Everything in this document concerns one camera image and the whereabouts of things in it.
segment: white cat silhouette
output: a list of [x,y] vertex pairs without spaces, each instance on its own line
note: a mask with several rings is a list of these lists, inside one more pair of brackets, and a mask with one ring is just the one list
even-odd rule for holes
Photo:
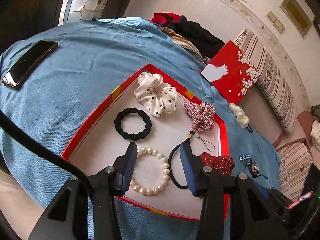
[[222,78],[224,75],[227,75],[228,69],[224,64],[221,67],[216,67],[215,65],[208,64],[201,72],[201,74],[211,83]]

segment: blue plaid ribbon hair tie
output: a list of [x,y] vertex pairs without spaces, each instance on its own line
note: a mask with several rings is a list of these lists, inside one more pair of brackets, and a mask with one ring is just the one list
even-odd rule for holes
[[249,168],[249,171],[252,174],[253,178],[256,178],[259,176],[263,176],[266,179],[268,178],[268,177],[259,173],[259,165],[257,163],[252,162],[252,158],[251,158],[250,154],[244,154],[244,155],[239,156],[239,161],[241,161],[241,162],[245,161],[244,166]]

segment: striped cushion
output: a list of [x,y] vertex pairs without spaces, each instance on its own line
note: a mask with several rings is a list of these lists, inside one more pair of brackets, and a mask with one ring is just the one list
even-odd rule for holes
[[296,200],[304,188],[312,164],[311,154],[302,142],[293,143],[279,150],[281,192],[291,200]]
[[291,133],[297,117],[294,96],[269,52],[257,36],[247,29],[234,43],[261,74],[256,84],[269,101],[284,130]]

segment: pile of clothes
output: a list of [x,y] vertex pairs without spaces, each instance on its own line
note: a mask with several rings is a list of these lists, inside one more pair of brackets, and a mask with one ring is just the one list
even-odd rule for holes
[[202,28],[199,23],[188,21],[183,15],[155,13],[151,22],[204,66],[224,46],[222,40]]

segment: white cloth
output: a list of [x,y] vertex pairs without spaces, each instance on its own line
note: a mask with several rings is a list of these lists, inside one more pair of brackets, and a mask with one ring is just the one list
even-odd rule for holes
[[245,128],[249,124],[249,118],[245,115],[245,112],[240,106],[235,105],[234,103],[229,104],[229,108],[237,117],[236,121],[241,128]]
[[318,121],[313,122],[310,135],[313,145],[320,151],[320,123]]
[[176,110],[178,99],[175,87],[162,81],[159,74],[142,72],[138,78],[139,87],[134,91],[138,102],[153,116],[170,114]]

